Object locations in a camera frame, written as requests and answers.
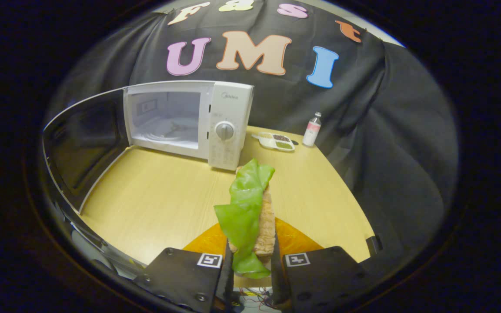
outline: toast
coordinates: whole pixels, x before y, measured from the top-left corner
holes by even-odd
[[[258,221],[258,237],[254,244],[254,253],[258,259],[266,264],[272,258],[274,253],[274,244],[276,242],[276,218],[272,208],[272,195],[270,194],[270,185],[266,187],[262,194],[262,210]],[[229,249],[235,253],[237,247],[229,242]]]

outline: green food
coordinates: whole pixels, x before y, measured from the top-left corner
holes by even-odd
[[[237,247],[233,270],[244,277],[261,279],[270,275],[253,252],[258,238],[258,218],[262,210],[262,193],[275,170],[259,165],[256,159],[243,166],[229,187],[230,204],[214,206],[221,231]]]
[[[292,148],[290,144],[280,143],[278,141],[276,141],[276,146],[278,146],[280,148],[284,148],[284,149],[291,149]]]

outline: foam letter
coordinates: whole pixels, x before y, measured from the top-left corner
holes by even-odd
[[[177,15],[171,22],[167,23],[167,25],[179,23],[183,20],[186,20],[187,16],[195,14],[196,12],[198,12],[198,10],[200,10],[200,8],[207,7],[209,4],[210,2],[204,2],[201,4],[196,4],[192,7],[182,9],[181,12],[179,12],[179,15]]]
[[[305,13],[306,11],[307,11],[306,8],[288,3],[282,3],[280,4],[280,8],[278,8],[279,14],[298,17],[298,18],[307,18],[308,14]]]
[[[245,69],[250,70],[254,64],[262,57],[262,63],[256,67],[261,73],[271,75],[285,75],[284,54],[291,39],[276,34],[266,37],[258,46],[255,46],[252,39],[246,32],[229,31],[223,33],[227,38],[223,59],[216,64],[220,70],[236,70],[239,63],[235,62],[235,56],[239,53],[239,58],[243,62]]]
[[[361,39],[354,35],[355,33],[361,33],[358,32],[358,30],[354,29],[353,26],[347,23],[340,22],[339,20],[336,20],[336,23],[340,24],[340,30],[347,38],[351,39],[352,41],[361,42]]]
[[[252,9],[252,4],[254,0],[231,0],[225,2],[224,6],[221,6],[218,10],[219,12],[229,12],[233,10],[246,11]]]
[[[179,63],[179,58],[181,57],[181,49],[183,49],[183,47],[187,45],[186,42],[177,42],[167,47],[167,49],[169,50],[169,55],[167,55],[167,71],[169,72],[169,74],[178,77],[181,75],[189,75],[190,73],[196,71],[200,67],[200,64],[202,64],[204,48],[210,41],[211,38],[198,38],[193,40],[193,59],[188,65],[181,65]]]
[[[334,61],[340,58],[336,52],[322,47],[314,47],[312,51],[316,52],[316,63],[312,74],[307,76],[307,80],[312,85],[324,88],[334,87],[330,77],[334,69]]]

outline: black fabric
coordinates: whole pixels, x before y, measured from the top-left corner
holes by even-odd
[[[303,6],[308,18],[278,14],[281,3]],[[254,85],[249,125],[301,134],[314,112],[322,112],[316,145],[349,186],[374,232],[393,240],[386,246],[395,247],[396,253],[408,251],[411,257],[445,217],[458,170],[451,104],[438,84],[407,49],[348,22],[361,33],[362,42],[354,42],[335,23],[346,20],[319,8],[257,0],[252,10],[219,12],[223,4],[211,1],[171,26],[167,23],[182,7],[169,14],[149,12],[96,44],[64,80],[48,120],[86,97],[137,83],[218,80]],[[286,75],[260,73],[258,62],[246,70],[239,57],[238,69],[217,69],[225,48],[221,34],[229,30],[248,32],[255,44],[270,34],[291,38],[284,56]],[[167,46],[187,42],[180,63],[188,64],[191,41],[201,37],[211,42],[199,69],[185,77],[169,74]],[[314,46],[340,56],[331,89],[306,80],[314,69]]]

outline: screw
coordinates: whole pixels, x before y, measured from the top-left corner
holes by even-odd
[[[201,293],[197,293],[197,300],[198,301],[201,301],[201,302],[204,302],[206,301],[207,297]]]

